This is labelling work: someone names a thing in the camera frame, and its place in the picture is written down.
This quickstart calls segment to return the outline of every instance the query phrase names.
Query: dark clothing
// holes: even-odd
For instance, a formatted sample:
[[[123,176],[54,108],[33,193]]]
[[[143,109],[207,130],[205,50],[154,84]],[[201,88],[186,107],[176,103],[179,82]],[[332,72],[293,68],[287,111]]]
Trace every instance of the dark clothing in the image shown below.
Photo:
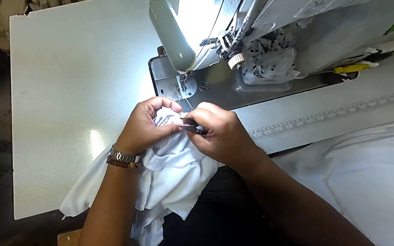
[[[264,217],[264,210],[231,168],[218,169],[185,221],[165,216],[160,246],[288,245]]]

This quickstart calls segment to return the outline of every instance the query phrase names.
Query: hand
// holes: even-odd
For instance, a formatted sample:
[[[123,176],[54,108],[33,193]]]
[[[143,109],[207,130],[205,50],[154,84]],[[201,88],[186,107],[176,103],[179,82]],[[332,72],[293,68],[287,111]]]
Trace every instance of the hand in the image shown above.
[[[153,97],[136,104],[127,120],[123,132],[118,137],[115,149],[123,154],[136,155],[162,138],[183,131],[178,124],[155,126],[153,119],[161,107],[181,112],[182,107],[175,101],[165,97]]]
[[[266,158],[244,129],[233,111],[224,110],[212,103],[200,103],[186,118],[195,120],[205,131],[206,136],[188,132],[190,140],[197,149],[210,158],[226,164],[237,172],[245,165]]]

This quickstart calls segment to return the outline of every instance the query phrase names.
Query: white table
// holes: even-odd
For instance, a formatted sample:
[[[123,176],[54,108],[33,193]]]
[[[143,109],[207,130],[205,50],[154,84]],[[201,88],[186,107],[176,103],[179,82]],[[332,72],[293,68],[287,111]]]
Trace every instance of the white table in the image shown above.
[[[155,95],[148,0],[88,0],[10,18],[14,218],[60,207],[135,104]],[[394,95],[394,58],[360,78],[236,109],[251,134]],[[394,121],[394,103],[257,139],[267,153]]]
[[[134,106],[155,96],[148,1],[85,1],[10,18],[15,219],[58,209]]]

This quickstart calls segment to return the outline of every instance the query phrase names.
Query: wristwatch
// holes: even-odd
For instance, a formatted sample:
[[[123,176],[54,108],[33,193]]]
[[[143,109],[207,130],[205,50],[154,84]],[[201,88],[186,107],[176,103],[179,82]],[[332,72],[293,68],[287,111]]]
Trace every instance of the wristwatch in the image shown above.
[[[118,152],[115,144],[110,148],[110,154],[107,156],[106,163],[123,168],[138,168],[141,166],[140,155],[128,155]]]

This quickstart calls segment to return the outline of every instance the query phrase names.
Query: white cloth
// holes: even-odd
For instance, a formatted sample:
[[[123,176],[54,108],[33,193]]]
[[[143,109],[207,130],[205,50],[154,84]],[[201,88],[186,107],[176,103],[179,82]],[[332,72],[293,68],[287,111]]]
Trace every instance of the white cloth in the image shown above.
[[[156,126],[182,123],[179,117],[184,115],[162,108],[154,122]],[[106,173],[109,150],[110,146],[88,166],[66,196],[60,206],[65,216],[79,215],[92,205]],[[218,163],[201,154],[185,131],[148,148],[142,163],[131,236],[140,245],[156,246],[163,239],[163,217],[175,212],[185,220]]]
[[[274,159],[377,246],[394,246],[394,122]]]

